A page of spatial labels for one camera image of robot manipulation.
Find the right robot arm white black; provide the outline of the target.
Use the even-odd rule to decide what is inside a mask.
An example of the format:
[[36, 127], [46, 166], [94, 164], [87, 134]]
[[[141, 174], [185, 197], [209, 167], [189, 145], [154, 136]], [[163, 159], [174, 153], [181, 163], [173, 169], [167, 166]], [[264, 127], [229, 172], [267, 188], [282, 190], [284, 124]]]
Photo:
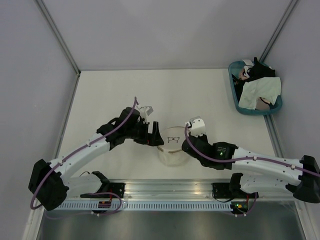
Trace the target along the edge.
[[209, 144], [206, 135], [188, 135], [181, 148], [203, 167], [232, 170], [228, 192], [235, 198], [243, 194], [283, 193], [307, 203], [320, 202], [320, 168], [312, 156], [265, 156], [227, 142]]

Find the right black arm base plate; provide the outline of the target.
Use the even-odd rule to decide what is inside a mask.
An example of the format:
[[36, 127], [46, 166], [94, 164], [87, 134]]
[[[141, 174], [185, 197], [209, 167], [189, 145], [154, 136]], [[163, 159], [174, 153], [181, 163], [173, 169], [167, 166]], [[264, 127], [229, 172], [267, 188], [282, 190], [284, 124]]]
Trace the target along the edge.
[[233, 200], [235, 198], [234, 194], [230, 191], [230, 184], [227, 182], [215, 182], [211, 184], [212, 186], [212, 197], [214, 199], [226, 199]]

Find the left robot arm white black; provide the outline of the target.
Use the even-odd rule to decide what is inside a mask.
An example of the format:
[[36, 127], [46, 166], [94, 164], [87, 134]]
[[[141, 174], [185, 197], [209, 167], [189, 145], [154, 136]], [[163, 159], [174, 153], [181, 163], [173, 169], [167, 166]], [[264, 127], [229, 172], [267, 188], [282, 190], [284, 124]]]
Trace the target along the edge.
[[101, 125], [78, 149], [49, 162], [38, 160], [28, 184], [32, 200], [38, 200], [40, 206], [52, 211], [70, 198], [107, 197], [110, 181], [101, 172], [93, 171], [79, 177], [74, 177], [74, 174], [127, 139], [151, 147], [164, 145], [157, 121], [153, 122], [152, 132], [149, 132], [148, 116], [152, 112], [151, 106], [126, 107], [119, 117]]

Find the round white mesh laundry bag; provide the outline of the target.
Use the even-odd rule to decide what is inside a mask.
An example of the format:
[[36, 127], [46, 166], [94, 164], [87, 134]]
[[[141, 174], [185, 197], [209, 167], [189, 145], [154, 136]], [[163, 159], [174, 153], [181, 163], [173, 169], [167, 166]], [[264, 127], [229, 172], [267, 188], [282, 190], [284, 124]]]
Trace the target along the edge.
[[185, 128], [173, 126], [160, 131], [164, 141], [163, 145], [157, 147], [160, 162], [167, 167], [179, 167], [189, 161], [189, 156], [182, 150], [185, 141]]

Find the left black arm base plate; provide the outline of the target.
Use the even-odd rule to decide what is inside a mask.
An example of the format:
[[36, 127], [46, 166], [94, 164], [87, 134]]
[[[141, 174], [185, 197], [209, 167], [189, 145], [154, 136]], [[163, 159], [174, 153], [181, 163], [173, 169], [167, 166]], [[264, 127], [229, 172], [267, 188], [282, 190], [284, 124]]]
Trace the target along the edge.
[[110, 194], [113, 193], [123, 199], [125, 186], [126, 184], [124, 182], [110, 182], [109, 184], [103, 184], [96, 194], [83, 193], [80, 195], [80, 198], [107, 199], [115, 197]]

